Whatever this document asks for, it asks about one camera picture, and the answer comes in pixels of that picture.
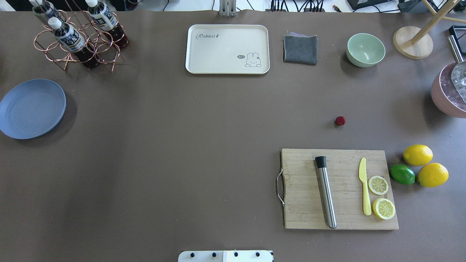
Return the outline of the mint green bowl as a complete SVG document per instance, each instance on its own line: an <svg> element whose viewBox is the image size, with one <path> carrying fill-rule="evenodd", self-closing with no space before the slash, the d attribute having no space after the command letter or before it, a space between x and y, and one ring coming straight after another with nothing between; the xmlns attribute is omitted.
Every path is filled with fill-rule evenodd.
<svg viewBox="0 0 466 262"><path fill-rule="evenodd" d="M349 38L346 48L348 60L358 67L371 67L386 56L382 41L368 33L358 33Z"/></svg>

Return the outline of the wooden cup tree stand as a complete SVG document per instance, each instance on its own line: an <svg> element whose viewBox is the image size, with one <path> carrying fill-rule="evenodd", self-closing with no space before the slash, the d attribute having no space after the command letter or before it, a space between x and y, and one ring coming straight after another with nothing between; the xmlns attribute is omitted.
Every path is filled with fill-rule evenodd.
<svg viewBox="0 0 466 262"><path fill-rule="evenodd" d="M466 23L465 19L446 17L446 15L460 2L459 0L448 0L438 10L435 11L430 7L426 0L422 1L433 15L430 20L423 26L405 26L393 35L393 44L395 48L404 56L411 59L424 59L433 51L433 41L428 32L441 20L449 20L457 23Z"/></svg>

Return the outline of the green lime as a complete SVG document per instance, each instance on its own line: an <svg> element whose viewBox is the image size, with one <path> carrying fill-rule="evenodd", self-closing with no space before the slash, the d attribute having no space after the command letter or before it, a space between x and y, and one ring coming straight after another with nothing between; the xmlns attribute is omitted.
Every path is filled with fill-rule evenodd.
<svg viewBox="0 0 466 262"><path fill-rule="evenodd" d="M404 185L414 184L416 179L414 171L404 164L392 165L390 175L395 181Z"/></svg>

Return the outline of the aluminium frame post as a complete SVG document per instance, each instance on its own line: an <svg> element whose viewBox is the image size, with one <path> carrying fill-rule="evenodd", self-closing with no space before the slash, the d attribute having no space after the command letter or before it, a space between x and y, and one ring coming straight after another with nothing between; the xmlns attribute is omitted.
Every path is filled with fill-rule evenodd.
<svg viewBox="0 0 466 262"><path fill-rule="evenodd" d="M220 17L235 17L237 0L219 0L219 16Z"/></svg>

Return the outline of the dark tea bottle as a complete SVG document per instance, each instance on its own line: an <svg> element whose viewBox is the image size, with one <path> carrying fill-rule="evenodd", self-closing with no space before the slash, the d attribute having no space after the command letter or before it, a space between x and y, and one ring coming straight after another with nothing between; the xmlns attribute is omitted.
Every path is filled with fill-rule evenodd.
<svg viewBox="0 0 466 262"><path fill-rule="evenodd" d="M105 32L103 35L107 40L121 49L125 48L129 44L129 39L110 8L98 0L87 0L86 3L90 17L98 29Z"/></svg>
<svg viewBox="0 0 466 262"><path fill-rule="evenodd" d="M65 17L55 8L53 3L46 0L29 0L33 5L34 15L42 22L46 27L49 27L48 20L52 17L56 17L61 22L66 22Z"/></svg>
<svg viewBox="0 0 466 262"><path fill-rule="evenodd" d="M86 41L83 35L67 22L61 22L56 17L48 20L52 33L63 47L71 52L80 63L87 68L98 66L99 61L95 48Z"/></svg>

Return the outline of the lemon half slice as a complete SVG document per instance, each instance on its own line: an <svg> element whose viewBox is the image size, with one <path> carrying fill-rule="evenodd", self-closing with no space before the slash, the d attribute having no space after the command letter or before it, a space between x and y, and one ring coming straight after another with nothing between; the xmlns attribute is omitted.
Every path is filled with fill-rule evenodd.
<svg viewBox="0 0 466 262"><path fill-rule="evenodd" d="M396 214L395 205L387 198L378 198L372 203L372 210L380 219L391 219Z"/></svg>
<svg viewBox="0 0 466 262"><path fill-rule="evenodd" d="M384 177L373 176L368 180L368 188L376 195L385 195L389 190L389 185Z"/></svg>

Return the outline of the red strawberry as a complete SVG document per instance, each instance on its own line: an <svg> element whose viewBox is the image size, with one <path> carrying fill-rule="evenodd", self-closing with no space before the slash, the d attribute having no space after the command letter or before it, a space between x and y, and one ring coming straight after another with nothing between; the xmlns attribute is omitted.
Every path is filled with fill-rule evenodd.
<svg viewBox="0 0 466 262"><path fill-rule="evenodd" d="M346 124L346 118L344 116L338 116L334 123L337 126L344 126Z"/></svg>

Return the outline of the yellow lemon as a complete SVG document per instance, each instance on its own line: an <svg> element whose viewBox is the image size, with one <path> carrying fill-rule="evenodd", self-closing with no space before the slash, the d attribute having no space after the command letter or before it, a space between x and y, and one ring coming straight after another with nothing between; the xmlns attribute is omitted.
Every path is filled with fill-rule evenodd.
<svg viewBox="0 0 466 262"><path fill-rule="evenodd" d="M417 181L424 187L436 187L449 179L448 169L440 163L431 163L422 167L417 175Z"/></svg>
<svg viewBox="0 0 466 262"><path fill-rule="evenodd" d="M423 166L433 159L433 151L426 145L414 144L403 152L404 161L412 166Z"/></svg>

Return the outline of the pink bowl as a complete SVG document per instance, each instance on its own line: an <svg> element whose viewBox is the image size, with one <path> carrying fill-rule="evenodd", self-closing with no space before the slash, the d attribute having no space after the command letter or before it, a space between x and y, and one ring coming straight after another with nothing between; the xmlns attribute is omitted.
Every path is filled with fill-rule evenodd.
<svg viewBox="0 0 466 262"><path fill-rule="evenodd" d="M437 74L431 87L431 98L443 113L456 118L466 118L465 102L451 79L455 65L456 63L450 63Z"/></svg>

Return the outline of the steel muddler black tip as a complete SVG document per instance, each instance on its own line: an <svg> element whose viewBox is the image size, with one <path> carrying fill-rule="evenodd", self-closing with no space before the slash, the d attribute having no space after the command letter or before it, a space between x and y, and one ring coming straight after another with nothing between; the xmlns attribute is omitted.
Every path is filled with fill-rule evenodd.
<svg viewBox="0 0 466 262"><path fill-rule="evenodd" d="M322 189L325 218L327 219L328 227L330 229L336 229L337 220L333 206L331 183L328 178L326 156L317 156L315 157L315 161L317 164L317 172L319 174Z"/></svg>

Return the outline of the grey folded cloth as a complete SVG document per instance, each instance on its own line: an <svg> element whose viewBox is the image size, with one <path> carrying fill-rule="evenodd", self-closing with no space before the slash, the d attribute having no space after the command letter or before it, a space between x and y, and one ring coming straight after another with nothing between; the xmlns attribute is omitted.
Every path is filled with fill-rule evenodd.
<svg viewBox="0 0 466 262"><path fill-rule="evenodd" d="M302 35L290 32L283 35L283 60L287 63L299 63L315 66L318 57L317 35Z"/></svg>

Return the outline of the cream rabbit tray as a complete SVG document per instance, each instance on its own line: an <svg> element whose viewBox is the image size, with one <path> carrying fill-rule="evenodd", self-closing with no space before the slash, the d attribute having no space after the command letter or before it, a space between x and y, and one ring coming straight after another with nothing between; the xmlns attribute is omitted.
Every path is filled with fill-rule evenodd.
<svg viewBox="0 0 466 262"><path fill-rule="evenodd" d="M270 69L268 30L248 24L192 25L185 69L192 74L265 74Z"/></svg>

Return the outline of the metal ice scoop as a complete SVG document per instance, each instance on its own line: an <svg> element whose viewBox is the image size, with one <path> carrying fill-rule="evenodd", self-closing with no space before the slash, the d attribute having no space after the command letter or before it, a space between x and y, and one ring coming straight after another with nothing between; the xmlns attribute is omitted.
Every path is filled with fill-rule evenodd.
<svg viewBox="0 0 466 262"><path fill-rule="evenodd" d="M461 55L461 51L456 43L454 35L449 35L447 40L451 48L453 58L456 62L456 65L453 67L451 72L451 80L460 97L464 102L466 102L466 62Z"/></svg>

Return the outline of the wooden cutting board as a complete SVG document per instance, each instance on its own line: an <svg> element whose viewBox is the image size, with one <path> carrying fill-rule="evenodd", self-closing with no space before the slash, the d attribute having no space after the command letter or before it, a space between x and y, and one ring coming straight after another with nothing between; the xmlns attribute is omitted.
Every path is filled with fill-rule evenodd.
<svg viewBox="0 0 466 262"><path fill-rule="evenodd" d="M324 192L315 158L325 156L338 230L397 230L398 221L363 213L363 185L359 165L366 158L367 177L381 176L388 183L382 195L394 201L383 150L281 150L284 182L284 226L287 229L328 229Z"/></svg>

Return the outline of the blue plate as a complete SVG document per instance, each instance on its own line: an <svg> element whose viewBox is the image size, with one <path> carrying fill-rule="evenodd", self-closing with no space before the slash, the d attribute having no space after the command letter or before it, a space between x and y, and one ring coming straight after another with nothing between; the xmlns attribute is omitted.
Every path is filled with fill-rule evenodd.
<svg viewBox="0 0 466 262"><path fill-rule="evenodd" d="M13 139L32 139L52 130L66 109L63 88L33 79L10 90L0 103L0 129Z"/></svg>

